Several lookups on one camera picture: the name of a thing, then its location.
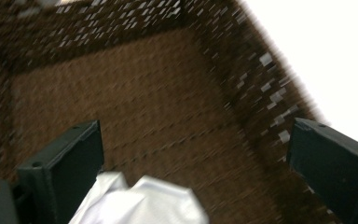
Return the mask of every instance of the basket bottom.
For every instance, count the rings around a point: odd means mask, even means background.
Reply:
[[[263,170],[219,85],[179,29],[17,75],[16,163],[68,127],[99,119],[105,168],[192,188],[212,223],[274,223]]]

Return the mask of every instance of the white plastic bag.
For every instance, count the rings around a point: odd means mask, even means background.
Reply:
[[[191,189],[142,177],[128,188],[122,173],[97,176],[70,224],[206,224],[208,217]]]

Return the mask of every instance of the wicker basket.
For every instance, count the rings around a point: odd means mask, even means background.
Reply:
[[[0,178],[99,119],[106,170],[192,188],[212,223],[334,219],[284,162],[310,109],[234,0],[13,2],[0,0]]]

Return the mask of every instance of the gray object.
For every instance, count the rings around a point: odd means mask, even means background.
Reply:
[[[296,119],[287,160],[344,223],[358,223],[358,142]]]
[[[70,128],[20,165],[13,188],[0,180],[0,223],[68,223],[102,166],[99,121]]]

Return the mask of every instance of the dark brown weave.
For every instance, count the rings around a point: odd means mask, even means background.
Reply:
[[[26,2],[0,1],[0,178],[100,119],[106,170],[192,188],[212,223],[333,220],[283,162],[310,108],[235,1]]]

